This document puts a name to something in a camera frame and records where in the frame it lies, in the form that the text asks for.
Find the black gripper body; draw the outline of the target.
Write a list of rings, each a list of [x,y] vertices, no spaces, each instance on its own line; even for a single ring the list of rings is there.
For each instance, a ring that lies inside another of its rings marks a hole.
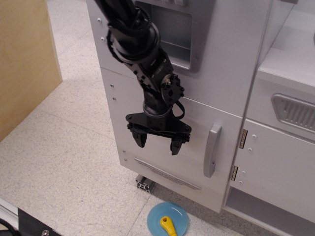
[[[133,129],[142,129],[147,130],[148,134],[165,138],[181,138],[185,142],[190,140],[191,127],[171,114],[158,118],[150,117],[145,113],[128,114],[126,121],[127,128],[131,132]]]

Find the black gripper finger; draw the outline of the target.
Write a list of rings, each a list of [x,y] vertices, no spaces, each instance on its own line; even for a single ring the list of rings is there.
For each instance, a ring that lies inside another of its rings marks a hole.
[[[182,144],[185,143],[184,139],[174,138],[171,140],[170,150],[172,155],[177,155],[181,149]]]
[[[137,145],[141,148],[145,146],[147,135],[148,135],[147,130],[142,130],[142,129],[132,130],[132,136],[134,140],[136,141]]]

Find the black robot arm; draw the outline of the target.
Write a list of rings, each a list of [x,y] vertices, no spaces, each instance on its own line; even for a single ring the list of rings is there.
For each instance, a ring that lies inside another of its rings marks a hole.
[[[143,89],[143,112],[126,116],[128,129],[141,148],[147,135],[171,139],[170,150],[177,155],[190,139],[191,127],[172,109],[184,96],[181,81],[173,72],[168,54],[162,49],[157,27],[147,12],[130,0],[97,0],[108,21],[107,46],[112,56],[128,67]]]

